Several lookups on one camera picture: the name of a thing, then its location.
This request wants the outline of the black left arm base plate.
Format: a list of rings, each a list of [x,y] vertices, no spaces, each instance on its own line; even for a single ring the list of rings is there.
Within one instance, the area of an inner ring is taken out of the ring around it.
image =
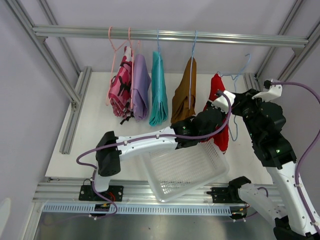
[[[111,185],[107,191],[100,194],[113,202],[121,202],[123,199],[124,187],[121,185]],[[80,188],[79,201],[102,202],[104,199],[98,196],[90,185],[82,185]]]

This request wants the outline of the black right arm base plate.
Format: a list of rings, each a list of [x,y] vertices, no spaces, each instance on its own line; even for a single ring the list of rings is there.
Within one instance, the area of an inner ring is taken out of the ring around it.
[[[214,204],[237,204],[240,201],[232,196],[227,187],[212,187],[206,192]]]

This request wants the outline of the blue wire hanger brown trousers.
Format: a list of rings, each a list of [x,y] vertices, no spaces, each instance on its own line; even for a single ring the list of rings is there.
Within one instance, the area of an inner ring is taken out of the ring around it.
[[[193,91],[193,65],[194,65],[194,54],[195,54],[195,48],[198,38],[198,31],[196,30],[194,32],[194,39],[192,43],[192,49],[191,49],[191,57],[190,57],[190,73],[189,73],[189,93],[188,93],[188,109],[190,110],[192,107],[192,91]]]

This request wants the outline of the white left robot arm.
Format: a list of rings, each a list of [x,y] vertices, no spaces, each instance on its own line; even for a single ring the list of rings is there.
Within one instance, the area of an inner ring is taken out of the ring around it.
[[[220,133],[227,125],[231,111],[208,107],[196,116],[178,121],[164,129],[135,136],[115,136],[108,131],[98,142],[95,159],[98,170],[90,195],[101,201],[107,197],[111,177],[121,171],[121,161],[156,151],[173,151],[196,146]]]

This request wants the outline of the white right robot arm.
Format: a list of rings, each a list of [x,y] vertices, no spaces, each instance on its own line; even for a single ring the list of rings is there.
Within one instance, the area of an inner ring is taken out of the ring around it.
[[[227,191],[233,202],[249,203],[273,227],[278,240],[318,240],[320,217],[296,180],[297,157],[290,142],[282,135],[286,123],[281,106],[254,98],[257,90],[236,93],[231,112],[242,117],[249,133],[253,152],[270,174],[282,198],[283,206],[247,182]]]

